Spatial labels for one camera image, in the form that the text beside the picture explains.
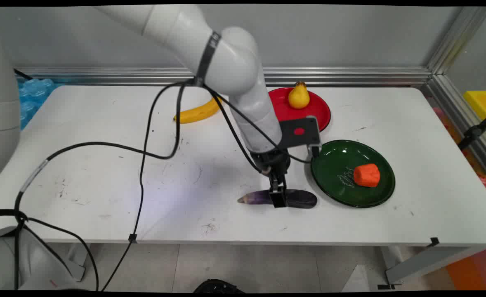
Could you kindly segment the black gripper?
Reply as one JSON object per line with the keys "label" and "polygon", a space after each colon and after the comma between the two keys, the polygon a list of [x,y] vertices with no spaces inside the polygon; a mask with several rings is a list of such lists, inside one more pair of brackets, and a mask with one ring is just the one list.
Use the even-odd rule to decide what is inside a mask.
{"label": "black gripper", "polygon": [[272,150],[261,154],[261,172],[269,177],[269,196],[274,207],[287,207],[285,175],[290,167],[288,150]]}

